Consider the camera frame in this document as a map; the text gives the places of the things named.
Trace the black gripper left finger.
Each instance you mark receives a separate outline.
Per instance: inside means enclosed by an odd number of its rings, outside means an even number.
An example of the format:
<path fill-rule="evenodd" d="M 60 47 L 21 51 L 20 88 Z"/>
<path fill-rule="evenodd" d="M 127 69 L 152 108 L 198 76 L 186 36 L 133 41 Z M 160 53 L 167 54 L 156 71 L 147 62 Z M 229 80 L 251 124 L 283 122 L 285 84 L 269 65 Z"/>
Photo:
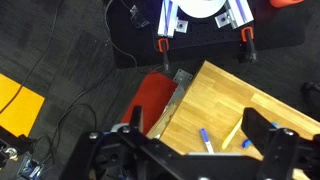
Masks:
<path fill-rule="evenodd" d="M 137 129 L 139 132 L 143 131 L 143 107 L 142 106 L 134 106 L 131 119 L 130 126 L 134 129 Z"/>

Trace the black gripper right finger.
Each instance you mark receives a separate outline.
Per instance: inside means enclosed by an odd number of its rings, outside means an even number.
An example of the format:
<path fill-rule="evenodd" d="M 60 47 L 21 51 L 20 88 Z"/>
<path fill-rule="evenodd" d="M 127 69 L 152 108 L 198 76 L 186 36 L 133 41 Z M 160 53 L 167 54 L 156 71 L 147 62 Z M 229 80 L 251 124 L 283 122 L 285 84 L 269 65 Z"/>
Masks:
<path fill-rule="evenodd" d="M 276 126 L 254 108 L 244 109 L 241 130 L 261 155 L 269 143 L 270 132 L 276 129 Z"/>

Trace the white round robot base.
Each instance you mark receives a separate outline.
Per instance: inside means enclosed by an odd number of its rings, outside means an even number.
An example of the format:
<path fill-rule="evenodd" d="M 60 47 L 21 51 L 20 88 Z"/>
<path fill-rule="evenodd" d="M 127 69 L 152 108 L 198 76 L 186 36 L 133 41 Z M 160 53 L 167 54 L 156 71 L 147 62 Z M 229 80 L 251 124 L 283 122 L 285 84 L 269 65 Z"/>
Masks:
<path fill-rule="evenodd" d="M 193 18 L 207 18 L 217 13 L 226 0 L 172 0 L 187 15 Z"/>

